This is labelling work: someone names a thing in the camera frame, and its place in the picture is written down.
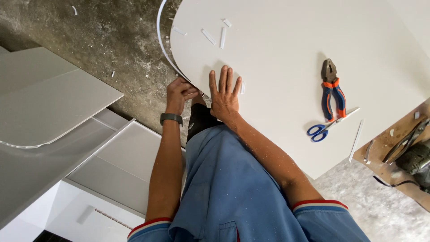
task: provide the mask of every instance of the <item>scissors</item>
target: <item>scissors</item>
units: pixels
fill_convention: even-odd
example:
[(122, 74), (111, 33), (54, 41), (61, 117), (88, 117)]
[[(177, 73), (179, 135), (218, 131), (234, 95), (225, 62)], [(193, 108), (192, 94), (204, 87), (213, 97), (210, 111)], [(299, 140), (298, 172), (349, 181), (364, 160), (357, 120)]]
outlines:
[(340, 123), (342, 120), (344, 120), (345, 118), (349, 117), (351, 114), (357, 112), (360, 108), (356, 108), (352, 111), (350, 111), (349, 113), (346, 114), (346, 117), (344, 118), (338, 118), (336, 119), (334, 122), (332, 123), (328, 123), (328, 124), (316, 124), (312, 127), (310, 127), (306, 134), (308, 134), (309, 136), (312, 136), (311, 140), (314, 142), (319, 142), (323, 139), (325, 139), (327, 137), (327, 135), (329, 134), (329, 129), (331, 129), (333, 126), (335, 126), (337, 123)]

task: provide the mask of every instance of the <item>shirt pocket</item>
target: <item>shirt pocket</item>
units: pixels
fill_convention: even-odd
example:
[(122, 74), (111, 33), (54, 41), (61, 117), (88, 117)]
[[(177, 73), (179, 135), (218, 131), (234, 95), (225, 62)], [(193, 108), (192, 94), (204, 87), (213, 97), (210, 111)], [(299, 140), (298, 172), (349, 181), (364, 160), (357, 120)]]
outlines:
[(218, 226), (219, 242), (237, 242), (237, 229), (234, 221)]

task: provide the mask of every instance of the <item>black watch strap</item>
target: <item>black watch strap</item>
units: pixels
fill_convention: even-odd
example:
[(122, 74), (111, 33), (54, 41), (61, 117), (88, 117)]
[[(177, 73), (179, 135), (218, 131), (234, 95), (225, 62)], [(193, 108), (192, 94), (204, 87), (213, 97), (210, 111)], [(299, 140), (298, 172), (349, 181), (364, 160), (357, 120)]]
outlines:
[(179, 116), (179, 115), (177, 115), (177, 114), (174, 114), (174, 113), (162, 113), (161, 116), (160, 116), (160, 124), (161, 124), (161, 126), (163, 125), (163, 123), (164, 123), (164, 121), (166, 119), (175, 120), (176, 122), (178, 122), (183, 127), (182, 117)]

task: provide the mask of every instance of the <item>man's right hand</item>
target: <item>man's right hand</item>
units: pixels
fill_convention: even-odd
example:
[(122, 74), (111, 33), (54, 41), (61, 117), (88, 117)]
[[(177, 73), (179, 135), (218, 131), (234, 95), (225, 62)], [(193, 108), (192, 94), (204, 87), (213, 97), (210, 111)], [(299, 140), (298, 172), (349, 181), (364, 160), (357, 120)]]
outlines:
[(226, 65), (221, 68), (218, 90), (215, 81), (215, 71), (212, 70), (209, 73), (209, 87), (212, 96), (211, 114), (227, 125), (239, 114), (237, 94), (242, 84), (242, 77), (238, 77), (233, 92), (231, 92), (232, 83), (233, 69), (227, 68)]

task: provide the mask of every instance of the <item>pliers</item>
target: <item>pliers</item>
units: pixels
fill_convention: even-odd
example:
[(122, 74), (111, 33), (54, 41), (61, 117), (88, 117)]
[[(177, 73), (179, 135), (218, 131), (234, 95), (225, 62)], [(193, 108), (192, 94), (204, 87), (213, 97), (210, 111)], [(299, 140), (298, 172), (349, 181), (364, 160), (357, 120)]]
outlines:
[(322, 64), (321, 77), (324, 89), (324, 94), (322, 95), (322, 110), (329, 122), (335, 120), (335, 116), (330, 105), (330, 99), (332, 97), (332, 92), (335, 96), (336, 102), (338, 104), (339, 116), (345, 118), (346, 114), (346, 100), (345, 95), (339, 87), (339, 78), (336, 76), (336, 66), (333, 64), (331, 59), (326, 59)]

